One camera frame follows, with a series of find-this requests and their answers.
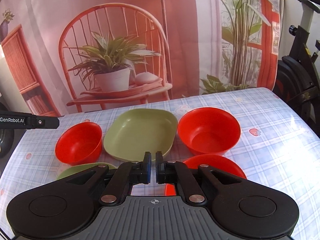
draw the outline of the vase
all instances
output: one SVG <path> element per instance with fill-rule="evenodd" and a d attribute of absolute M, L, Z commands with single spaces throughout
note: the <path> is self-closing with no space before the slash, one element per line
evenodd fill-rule
<path fill-rule="evenodd" d="M 124 91 L 129 89 L 130 69 L 97 74 L 94 75 L 94 78 L 103 92 Z"/>
<path fill-rule="evenodd" d="M 0 25 L 0 42 L 8 35 L 8 22 L 4 20 Z"/>

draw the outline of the ribbed grip surface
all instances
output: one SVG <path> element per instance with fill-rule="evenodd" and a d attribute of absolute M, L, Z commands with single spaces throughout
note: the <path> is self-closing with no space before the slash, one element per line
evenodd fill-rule
<path fill-rule="evenodd" d="M 205 208 L 181 197 L 129 196 L 104 207 L 85 230 L 65 240 L 241 240 L 218 227 Z"/>

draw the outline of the red bowl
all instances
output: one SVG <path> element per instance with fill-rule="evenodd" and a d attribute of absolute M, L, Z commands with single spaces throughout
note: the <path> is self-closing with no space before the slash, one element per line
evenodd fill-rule
<path fill-rule="evenodd" d="M 232 160 L 229 160 L 223 156 L 218 156 L 214 154 L 203 154 L 203 155 L 198 155 L 198 156 L 189 158 L 186 161 L 184 161 L 184 163 L 190 169 L 197 169 L 198 166 L 201 164 L 208 164 L 219 170 L 223 170 L 233 175 L 236 175 L 238 177 L 241 177 L 243 179 L 247 179 L 243 170 L 237 164 L 235 164 Z M 165 195 L 166 196 L 176 195 L 174 185 L 171 185 L 171 184 L 165 185 Z"/>
<path fill-rule="evenodd" d="M 72 126 L 59 138 L 55 153 L 62 163 L 71 166 L 95 163 L 102 150 L 102 130 L 94 122 Z"/>
<path fill-rule="evenodd" d="M 180 119 L 178 134 L 194 155 L 223 155 L 239 141 L 241 129 L 236 118 L 228 112 L 202 107 Z"/>

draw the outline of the crosshair marking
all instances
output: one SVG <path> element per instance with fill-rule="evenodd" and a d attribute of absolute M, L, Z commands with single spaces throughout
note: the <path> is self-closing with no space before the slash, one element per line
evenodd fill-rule
<path fill-rule="evenodd" d="M 153 200 L 151 200 L 151 201 L 149 201 L 149 202 L 151 202 L 153 205 L 155 205 L 155 204 L 158 204 L 158 203 L 161 202 L 161 201 L 159 201 L 159 200 L 157 200 L 157 199 L 153 199 Z"/>

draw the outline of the bowl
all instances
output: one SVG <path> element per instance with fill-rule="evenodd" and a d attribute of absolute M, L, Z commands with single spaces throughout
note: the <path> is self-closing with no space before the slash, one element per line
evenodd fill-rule
<path fill-rule="evenodd" d="M 72 126 L 59 138 L 55 153 L 62 163 L 71 166 L 95 163 L 102 149 L 102 130 L 94 122 Z"/>
<path fill-rule="evenodd" d="M 239 141 L 241 129 L 236 118 L 228 112 L 202 107 L 180 119 L 178 134 L 194 155 L 223 155 Z"/>
<path fill-rule="evenodd" d="M 232 160 L 229 160 L 223 156 L 218 156 L 214 154 L 197 155 L 187 159 L 183 163 L 185 163 L 189 169 L 197 169 L 198 166 L 201 164 L 208 164 L 209 166 L 215 167 L 219 170 L 229 172 L 243 179 L 247 179 L 243 170 L 236 163 L 234 163 Z M 167 184 L 165 186 L 165 195 L 166 196 L 176 195 L 174 185 Z"/>
<path fill-rule="evenodd" d="M 76 165 L 76 166 L 70 167 L 70 168 L 66 169 L 65 171 L 61 172 L 60 175 L 57 176 L 56 180 L 63 179 L 65 177 L 71 176 L 71 175 L 76 174 L 81 171 L 85 171 L 89 168 L 92 168 L 92 167 L 100 165 L 100 164 L 108 165 L 109 170 L 116 168 L 115 166 L 113 166 L 110 163 L 88 163 L 88 164 Z"/>
<path fill-rule="evenodd" d="M 106 132 L 103 146 L 106 152 L 120 161 L 143 161 L 145 152 L 163 156 L 170 152 L 177 132 L 178 120 L 160 109 L 132 109 L 124 112 Z"/>

